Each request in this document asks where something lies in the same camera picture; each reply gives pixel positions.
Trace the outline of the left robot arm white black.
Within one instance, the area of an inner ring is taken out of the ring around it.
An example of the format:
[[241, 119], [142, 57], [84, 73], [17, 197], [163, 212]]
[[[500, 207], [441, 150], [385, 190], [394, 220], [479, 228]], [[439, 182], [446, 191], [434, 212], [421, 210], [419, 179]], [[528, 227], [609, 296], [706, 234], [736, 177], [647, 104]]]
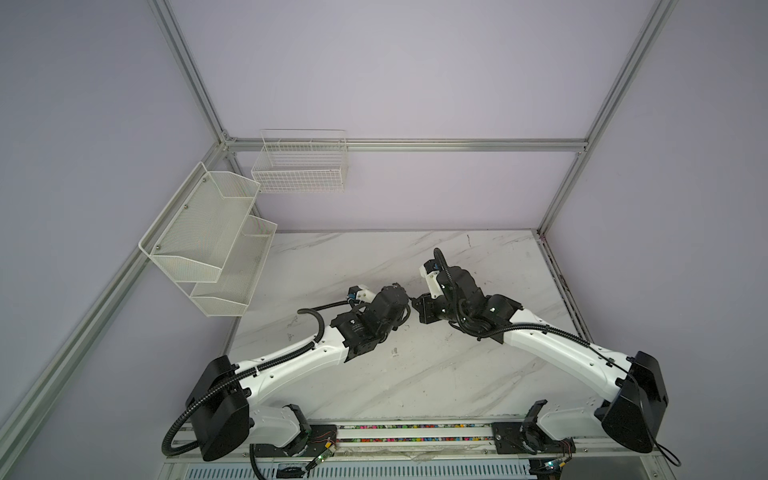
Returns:
[[392, 284], [374, 293], [362, 286], [325, 306], [298, 310], [318, 324], [315, 335], [272, 354], [235, 363], [222, 355], [210, 361], [193, 387], [183, 413], [165, 434], [161, 451], [175, 457], [193, 450], [214, 461], [245, 444], [270, 447], [283, 456], [306, 450], [314, 432], [295, 404], [269, 406], [284, 387], [373, 351], [410, 316], [406, 290]]

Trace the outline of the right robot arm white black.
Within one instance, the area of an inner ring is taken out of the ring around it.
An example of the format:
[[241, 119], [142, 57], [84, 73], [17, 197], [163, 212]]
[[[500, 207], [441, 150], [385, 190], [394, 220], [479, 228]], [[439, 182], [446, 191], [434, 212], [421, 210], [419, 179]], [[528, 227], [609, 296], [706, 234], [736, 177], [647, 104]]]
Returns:
[[446, 321], [478, 341], [524, 350], [593, 391], [593, 399], [571, 408], [537, 401], [521, 430], [526, 450], [538, 451], [546, 440], [600, 433], [634, 452], [656, 449], [669, 396], [654, 356], [613, 351], [557, 328], [516, 300], [484, 294], [459, 266], [432, 259], [420, 275], [428, 291], [412, 304], [422, 323]]

